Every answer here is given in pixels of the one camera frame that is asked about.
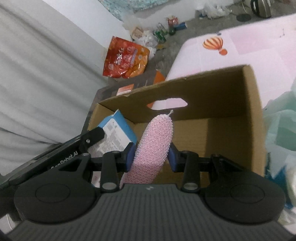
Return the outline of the white plastic bag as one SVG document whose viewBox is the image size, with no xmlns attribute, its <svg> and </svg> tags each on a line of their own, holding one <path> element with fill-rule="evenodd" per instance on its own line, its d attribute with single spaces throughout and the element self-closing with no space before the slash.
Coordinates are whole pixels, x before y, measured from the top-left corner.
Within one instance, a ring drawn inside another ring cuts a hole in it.
<svg viewBox="0 0 296 241">
<path fill-rule="evenodd" d="M 286 203 L 279 222 L 295 234 L 295 82 L 263 108 L 267 160 L 265 177 L 279 185 Z"/>
</svg>

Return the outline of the brown cardboard box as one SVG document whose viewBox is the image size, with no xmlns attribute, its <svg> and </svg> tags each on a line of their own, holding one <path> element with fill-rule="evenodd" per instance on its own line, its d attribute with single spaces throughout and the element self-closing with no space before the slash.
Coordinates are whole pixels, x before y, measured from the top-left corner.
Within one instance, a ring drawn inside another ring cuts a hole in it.
<svg viewBox="0 0 296 241">
<path fill-rule="evenodd" d="M 148 84 L 116 95 L 118 87 L 98 90 L 85 126 L 97 127 L 117 110 L 137 138 L 160 114 L 169 114 L 172 142 L 200 157 L 220 154 L 263 175 L 264 127 L 253 69 L 248 65 Z"/>
</svg>

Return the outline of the steel electric kettle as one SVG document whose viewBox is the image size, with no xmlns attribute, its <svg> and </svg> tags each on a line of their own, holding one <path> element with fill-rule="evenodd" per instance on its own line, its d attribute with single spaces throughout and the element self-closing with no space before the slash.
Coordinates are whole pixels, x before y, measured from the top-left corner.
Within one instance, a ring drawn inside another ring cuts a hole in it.
<svg viewBox="0 0 296 241">
<path fill-rule="evenodd" d="M 251 0 L 250 6 L 252 12 L 260 17 L 260 18 L 270 18 L 271 17 L 271 10 L 270 6 L 268 4 L 268 1 L 266 0 Z"/>
</svg>

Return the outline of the pink glitter sponge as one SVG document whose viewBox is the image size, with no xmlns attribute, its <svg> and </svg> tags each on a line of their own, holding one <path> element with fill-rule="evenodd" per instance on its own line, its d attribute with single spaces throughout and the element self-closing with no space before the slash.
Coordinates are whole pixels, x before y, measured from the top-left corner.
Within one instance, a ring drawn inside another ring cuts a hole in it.
<svg viewBox="0 0 296 241">
<path fill-rule="evenodd" d="M 147 125 L 135 151 L 130 171 L 124 173 L 125 184 L 150 184 L 161 171 L 173 137 L 171 114 L 159 114 Z"/>
</svg>

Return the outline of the floral blue wall cloth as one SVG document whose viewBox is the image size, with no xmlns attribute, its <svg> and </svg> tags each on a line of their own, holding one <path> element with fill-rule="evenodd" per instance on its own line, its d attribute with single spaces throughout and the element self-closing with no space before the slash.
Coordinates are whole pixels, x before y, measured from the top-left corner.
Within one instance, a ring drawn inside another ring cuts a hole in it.
<svg viewBox="0 0 296 241">
<path fill-rule="evenodd" d="M 125 13 L 137 13 L 178 1 L 170 0 L 99 0 L 103 7 L 118 20 Z"/>
</svg>

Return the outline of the red snack bag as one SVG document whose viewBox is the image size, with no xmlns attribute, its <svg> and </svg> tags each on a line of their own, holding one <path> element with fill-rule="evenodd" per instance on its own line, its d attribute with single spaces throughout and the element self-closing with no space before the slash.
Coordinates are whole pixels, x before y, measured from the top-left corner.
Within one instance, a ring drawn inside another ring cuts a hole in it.
<svg viewBox="0 0 296 241">
<path fill-rule="evenodd" d="M 134 42 L 112 37 L 104 61 L 103 76 L 132 78 L 144 73 L 149 60 L 148 48 Z"/>
</svg>

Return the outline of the blue white carton box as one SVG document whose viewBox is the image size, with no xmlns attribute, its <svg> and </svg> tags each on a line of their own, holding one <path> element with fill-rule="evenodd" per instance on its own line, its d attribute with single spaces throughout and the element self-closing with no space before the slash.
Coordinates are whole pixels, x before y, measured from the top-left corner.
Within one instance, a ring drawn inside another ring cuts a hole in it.
<svg viewBox="0 0 296 241">
<path fill-rule="evenodd" d="M 100 158 L 111 151 L 123 151 L 129 143 L 137 143 L 137 137 L 119 109 L 100 122 L 98 127 L 104 130 L 104 138 L 92 145 L 88 152 L 92 158 Z"/>
</svg>

